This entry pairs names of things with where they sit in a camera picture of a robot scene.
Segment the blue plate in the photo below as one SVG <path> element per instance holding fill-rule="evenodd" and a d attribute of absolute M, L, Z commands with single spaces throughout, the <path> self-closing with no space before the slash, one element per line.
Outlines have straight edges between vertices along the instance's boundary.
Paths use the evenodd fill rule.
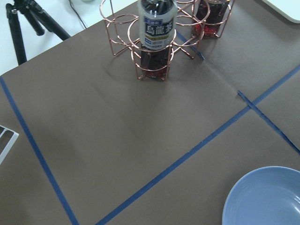
<path fill-rule="evenodd" d="M 224 204 L 224 225 L 298 225 L 300 172 L 283 167 L 255 169 L 240 178 Z"/>

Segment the tea bottle left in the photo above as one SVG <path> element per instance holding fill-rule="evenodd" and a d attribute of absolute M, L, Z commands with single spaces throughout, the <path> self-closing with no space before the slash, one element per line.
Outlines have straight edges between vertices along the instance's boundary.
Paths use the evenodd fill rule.
<path fill-rule="evenodd" d="M 164 80 L 167 74 L 169 44 L 173 40 L 177 5 L 173 0 L 139 0 L 139 39 L 141 67 L 149 78 Z"/>

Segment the tea bottle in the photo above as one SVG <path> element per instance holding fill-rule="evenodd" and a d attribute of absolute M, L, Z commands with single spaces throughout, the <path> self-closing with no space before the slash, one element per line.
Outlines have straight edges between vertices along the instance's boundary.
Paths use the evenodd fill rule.
<path fill-rule="evenodd" d="M 169 44 L 173 40 L 177 5 L 173 0 L 139 0 L 139 39 L 141 67 L 149 78 L 164 80 L 167 74 Z"/>
<path fill-rule="evenodd" d="M 226 24 L 225 13 L 230 8 L 229 0 L 200 0 L 196 12 L 197 20 L 205 20 L 205 24 L 197 24 L 192 28 L 192 34 L 203 38 L 220 38 L 220 28 Z"/>

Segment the tea bottle right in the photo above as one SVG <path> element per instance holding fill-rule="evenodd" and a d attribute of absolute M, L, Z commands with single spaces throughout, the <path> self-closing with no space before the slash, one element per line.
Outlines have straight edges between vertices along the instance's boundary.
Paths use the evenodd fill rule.
<path fill-rule="evenodd" d="M 200 0 L 196 12 L 197 20 L 205 20 L 205 24 L 197 24 L 192 28 L 192 34 L 203 38 L 220 38 L 220 28 L 226 24 L 225 13 L 230 8 L 229 0 Z"/>

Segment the cream bear tray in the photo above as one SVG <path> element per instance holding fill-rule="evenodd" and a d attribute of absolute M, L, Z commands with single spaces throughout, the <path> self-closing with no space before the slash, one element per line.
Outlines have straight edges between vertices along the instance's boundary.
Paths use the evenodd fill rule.
<path fill-rule="evenodd" d="M 262 0 L 289 21 L 300 23 L 300 0 Z"/>

